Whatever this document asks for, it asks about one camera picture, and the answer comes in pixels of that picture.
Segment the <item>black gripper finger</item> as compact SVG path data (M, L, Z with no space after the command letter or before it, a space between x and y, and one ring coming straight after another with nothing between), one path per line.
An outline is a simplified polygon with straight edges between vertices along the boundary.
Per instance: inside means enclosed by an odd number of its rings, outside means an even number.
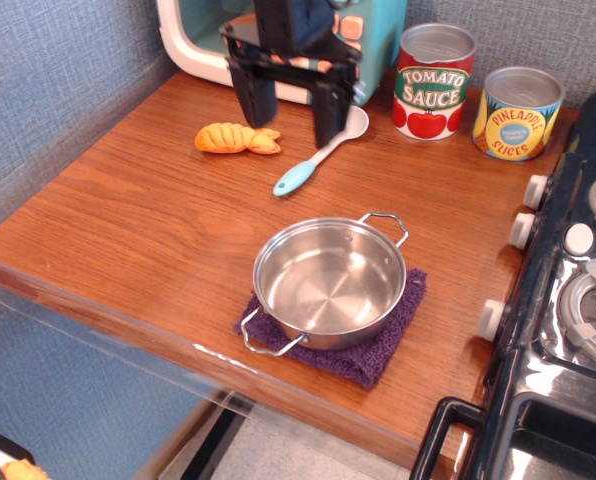
M233 88L247 123L261 128L270 123L278 110L275 82L255 65L229 60Z
M353 91L339 84L317 81L311 95L315 141L320 149L346 127Z

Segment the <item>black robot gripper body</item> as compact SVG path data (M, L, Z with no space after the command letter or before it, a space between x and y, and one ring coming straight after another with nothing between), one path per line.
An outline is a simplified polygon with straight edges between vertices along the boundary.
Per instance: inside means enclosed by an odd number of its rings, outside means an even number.
M253 11L225 22L236 93L243 98L275 97L277 82L308 89L322 82L357 95L360 51L333 31L334 1L255 1Z

